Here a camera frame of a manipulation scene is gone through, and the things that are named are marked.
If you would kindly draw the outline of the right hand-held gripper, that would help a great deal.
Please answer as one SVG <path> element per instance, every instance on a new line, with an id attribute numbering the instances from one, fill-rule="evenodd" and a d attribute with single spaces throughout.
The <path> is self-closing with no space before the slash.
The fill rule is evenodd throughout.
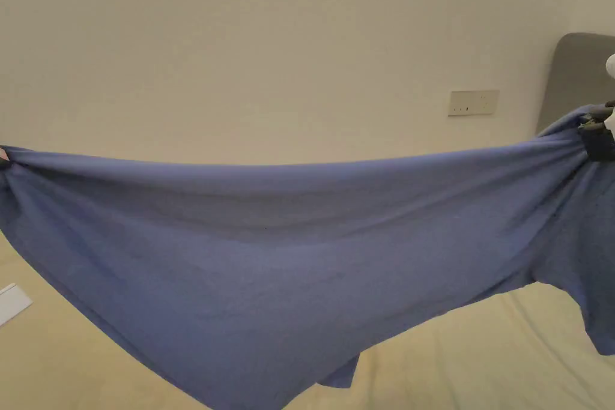
<path id="1" fill-rule="evenodd" d="M 605 71 L 615 79 L 615 54 L 605 62 Z M 614 100 L 594 105 L 581 117 L 578 134 L 590 161 L 614 162 L 614 137 L 604 122 L 612 116 Z"/>

